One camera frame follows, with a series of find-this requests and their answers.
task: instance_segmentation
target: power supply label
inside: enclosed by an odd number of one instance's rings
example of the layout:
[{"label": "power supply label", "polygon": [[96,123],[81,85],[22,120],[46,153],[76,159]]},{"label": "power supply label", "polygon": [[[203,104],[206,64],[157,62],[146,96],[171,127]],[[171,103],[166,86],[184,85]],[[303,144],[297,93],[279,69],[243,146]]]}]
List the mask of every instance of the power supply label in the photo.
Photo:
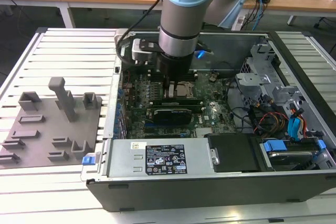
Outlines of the power supply label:
[{"label": "power supply label", "polygon": [[184,145],[147,145],[148,175],[187,174]]}]

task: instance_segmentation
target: motherboard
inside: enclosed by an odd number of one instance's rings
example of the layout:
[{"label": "motherboard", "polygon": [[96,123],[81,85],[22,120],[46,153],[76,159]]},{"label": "motherboard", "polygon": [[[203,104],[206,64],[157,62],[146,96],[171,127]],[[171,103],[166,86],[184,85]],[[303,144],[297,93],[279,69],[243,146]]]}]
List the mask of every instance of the motherboard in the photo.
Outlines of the motherboard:
[{"label": "motherboard", "polygon": [[163,90],[162,78],[150,71],[124,71],[126,138],[204,137],[236,132],[223,99],[225,79],[219,73],[190,73],[178,83],[174,98]]}]

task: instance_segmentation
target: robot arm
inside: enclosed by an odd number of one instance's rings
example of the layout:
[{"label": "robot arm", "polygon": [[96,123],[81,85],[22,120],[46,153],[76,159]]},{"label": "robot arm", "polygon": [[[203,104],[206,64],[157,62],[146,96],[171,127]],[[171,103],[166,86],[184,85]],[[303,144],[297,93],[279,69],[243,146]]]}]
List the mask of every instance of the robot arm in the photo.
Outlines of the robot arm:
[{"label": "robot arm", "polygon": [[159,35],[162,53],[157,68],[177,82],[189,70],[203,21],[225,24],[228,16],[232,19],[236,5],[237,0],[164,0]]}]

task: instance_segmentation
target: table leg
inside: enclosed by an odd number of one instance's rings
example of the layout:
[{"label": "table leg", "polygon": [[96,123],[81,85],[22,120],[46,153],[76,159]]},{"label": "table leg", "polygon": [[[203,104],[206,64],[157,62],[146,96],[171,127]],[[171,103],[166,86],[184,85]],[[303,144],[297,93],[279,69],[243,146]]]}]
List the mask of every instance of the table leg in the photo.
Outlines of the table leg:
[{"label": "table leg", "polygon": [[295,19],[296,19],[297,16],[290,16],[289,17],[289,20],[287,21],[287,25],[291,26],[293,25]]},{"label": "table leg", "polygon": [[104,19],[106,19],[106,20],[110,19],[109,10],[108,9],[103,9],[103,11],[104,11]]},{"label": "table leg", "polygon": [[71,12],[71,9],[70,9],[68,3],[66,3],[66,2],[60,3],[58,8],[61,11],[61,15],[62,15],[64,24],[65,24],[65,27],[66,28],[75,28],[76,25],[75,25],[75,22],[73,20],[72,12]]},{"label": "table leg", "polygon": [[9,6],[9,5],[4,5],[3,6],[3,11],[5,12],[5,14],[7,16],[12,16],[13,15],[13,11],[11,9],[11,6]]}]

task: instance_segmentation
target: blue cable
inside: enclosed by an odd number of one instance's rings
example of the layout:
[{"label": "blue cable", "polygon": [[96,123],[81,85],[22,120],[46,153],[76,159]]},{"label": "blue cable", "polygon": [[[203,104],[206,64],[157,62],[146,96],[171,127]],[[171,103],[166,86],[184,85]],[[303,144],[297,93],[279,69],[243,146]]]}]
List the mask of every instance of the blue cable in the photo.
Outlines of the blue cable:
[{"label": "blue cable", "polygon": [[257,27],[257,25],[258,25],[258,23],[259,23],[259,21],[260,21],[262,11],[263,11],[263,8],[262,8],[263,3],[262,3],[261,0],[259,0],[259,2],[260,2],[260,12],[258,11],[257,21],[255,22],[255,24],[254,24],[254,26],[253,26],[253,28],[252,28],[252,31],[254,31],[254,30],[256,29],[256,27]]}]

